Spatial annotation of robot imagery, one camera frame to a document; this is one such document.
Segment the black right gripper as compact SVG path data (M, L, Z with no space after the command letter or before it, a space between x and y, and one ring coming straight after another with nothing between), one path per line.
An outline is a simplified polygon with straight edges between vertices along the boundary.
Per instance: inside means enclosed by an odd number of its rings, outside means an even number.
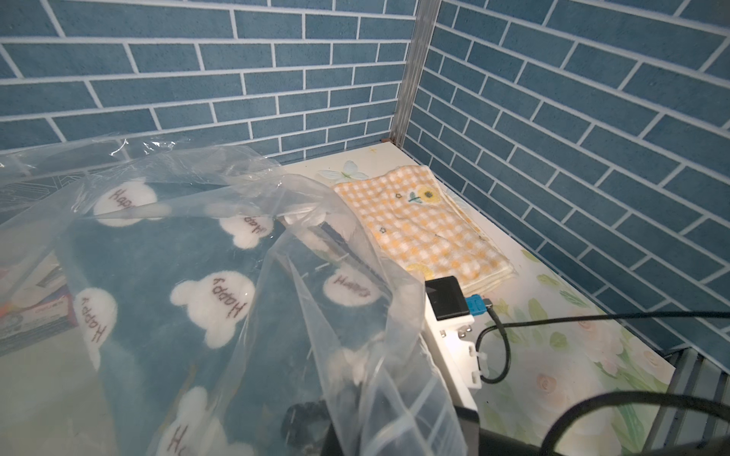
M495 432L481 429L479 415L476 410L454 407L463 436L467 444L468 455L507 455L537 456L539 446L532 446ZM643 452L643 455L725 455L729 456L729 437L715 438L672 448L659 448Z

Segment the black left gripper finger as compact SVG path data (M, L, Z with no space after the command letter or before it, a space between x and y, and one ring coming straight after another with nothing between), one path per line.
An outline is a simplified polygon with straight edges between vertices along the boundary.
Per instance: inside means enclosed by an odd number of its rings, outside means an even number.
M342 456L324 400L289 407L281 422L281 438L292 455Z

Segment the blue cloud pattern blanket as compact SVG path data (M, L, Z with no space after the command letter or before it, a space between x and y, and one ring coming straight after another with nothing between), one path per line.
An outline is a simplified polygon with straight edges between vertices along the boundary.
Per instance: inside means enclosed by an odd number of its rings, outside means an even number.
M350 422L401 270L330 188L126 182L60 242L120 455L292 455L281 422Z

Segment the clear plastic vacuum bag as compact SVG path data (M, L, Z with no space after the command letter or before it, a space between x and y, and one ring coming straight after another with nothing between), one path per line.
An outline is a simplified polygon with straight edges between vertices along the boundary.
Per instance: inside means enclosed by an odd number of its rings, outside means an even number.
M5 455L463 455L422 279L331 188L163 146L1 225Z

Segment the orange checkered sunflower blanket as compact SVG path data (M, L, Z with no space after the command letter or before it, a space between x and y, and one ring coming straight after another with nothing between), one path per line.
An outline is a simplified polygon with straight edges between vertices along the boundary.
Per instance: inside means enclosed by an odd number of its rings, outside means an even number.
M384 253L418 277L455 277L471 296L516 276L511 262L427 166L402 166L380 177L337 184L334 190Z

